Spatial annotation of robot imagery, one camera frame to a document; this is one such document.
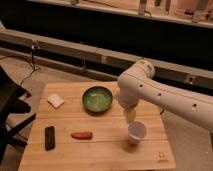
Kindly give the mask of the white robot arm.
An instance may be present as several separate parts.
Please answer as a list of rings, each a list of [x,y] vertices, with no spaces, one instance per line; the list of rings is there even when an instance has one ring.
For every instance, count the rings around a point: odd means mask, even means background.
[[[213,97],[154,81],[154,74],[155,68],[147,60],[122,72],[117,79],[118,103],[129,109],[143,99],[213,133]]]

